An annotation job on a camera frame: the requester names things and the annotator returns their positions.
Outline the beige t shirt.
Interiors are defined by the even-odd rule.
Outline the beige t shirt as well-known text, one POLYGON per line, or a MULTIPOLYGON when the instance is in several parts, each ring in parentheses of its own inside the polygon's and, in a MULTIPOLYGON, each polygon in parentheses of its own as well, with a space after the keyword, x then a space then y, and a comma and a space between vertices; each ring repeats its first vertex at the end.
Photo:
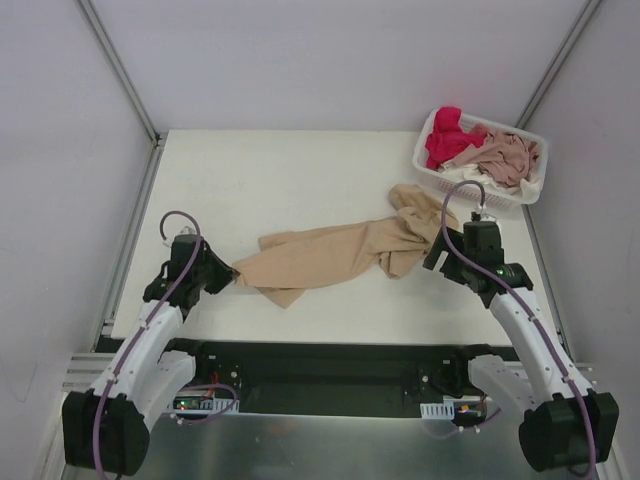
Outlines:
POLYGON ((374 265, 400 279, 430 252, 442 218, 459 227, 454 213, 417 185, 395 185, 388 200, 391 217, 261 237, 258 253, 233 264, 237 284, 286 309, 306 291, 353 280, 374 265))

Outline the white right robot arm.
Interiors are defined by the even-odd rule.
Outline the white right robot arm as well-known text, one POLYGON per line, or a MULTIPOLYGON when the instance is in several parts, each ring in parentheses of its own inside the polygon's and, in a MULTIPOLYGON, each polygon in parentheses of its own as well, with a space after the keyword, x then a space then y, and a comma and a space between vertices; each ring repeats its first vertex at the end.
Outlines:
POLYGON ((451 397, 480 390, 519 423, 518 439, 537 472, 565 468, 590 479, 607 460, 619 406, 598 393, 543 321, 533 283, 523 266, 505 260, 499 226, 472 220, 461 231, 441 228, 424 260, 428 270, 468 287, 499 322, 524 371, 518 375, 486 344, 461 347, 430 377, 451 397))

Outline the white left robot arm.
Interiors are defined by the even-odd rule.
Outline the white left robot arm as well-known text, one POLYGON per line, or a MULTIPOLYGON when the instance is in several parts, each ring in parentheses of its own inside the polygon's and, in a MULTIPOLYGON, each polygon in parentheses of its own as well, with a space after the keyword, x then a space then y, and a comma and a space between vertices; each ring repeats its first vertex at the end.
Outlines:
POLYGON ((130 334, 100 375, 62 406, 67 464, 101 476, 132 476, 141 467, 154 425, 179 390, 204 387, 210 363, 168 345, 203 293, 215 295, 237 273, 195 233, 177 235, 170 258, 145 288, 130 334))

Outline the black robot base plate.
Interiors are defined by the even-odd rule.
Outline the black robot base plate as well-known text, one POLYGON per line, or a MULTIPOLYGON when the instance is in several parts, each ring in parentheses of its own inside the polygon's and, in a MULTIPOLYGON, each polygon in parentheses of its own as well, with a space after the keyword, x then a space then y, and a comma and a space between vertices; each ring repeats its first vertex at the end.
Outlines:
POLYGON ((478 397, 450 345, 246 343, 178 338, 194 382, 233 389, 244 414, 417 418, 445 398, 478 397))

